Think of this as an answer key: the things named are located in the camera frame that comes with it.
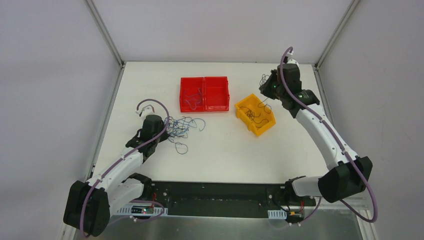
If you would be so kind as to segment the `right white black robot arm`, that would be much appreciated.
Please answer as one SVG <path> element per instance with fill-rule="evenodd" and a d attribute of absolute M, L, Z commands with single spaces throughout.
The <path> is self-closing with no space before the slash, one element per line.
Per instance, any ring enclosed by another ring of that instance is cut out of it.
<path fill-rule="evenodd" d="M 305 196 L 323 197 L 334 203 L 366 190 L 373 164 L 360 157 L 343 141 L 330 124 L 319 98 L 310 89 L 303 89 L 300 69 L 295 63 L 278 65 L 260 84 L 262 95 L 279 100 L 284 109 L 308 132 L 323 156 L 328 172 L 323 176 L 300 176 L 287 181 L 284 200 L 296 205 Z"/>

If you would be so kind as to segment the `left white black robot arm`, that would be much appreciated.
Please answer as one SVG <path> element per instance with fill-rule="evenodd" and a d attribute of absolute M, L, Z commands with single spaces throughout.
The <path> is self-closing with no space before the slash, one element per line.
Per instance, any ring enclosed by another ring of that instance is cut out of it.
<path fill-rule="evenodd" d="M 156 114 L 146 115 L 135 136 L 125 145 L 117 160 L 87 181 L 75 181 L 69 190 L 63 222 L 88 236 L 99 236 L 110 218 L 131 200 L 147 202 L 153 189 L 149 177 L 138 173 L 169 137 L 165 122 Z"/>

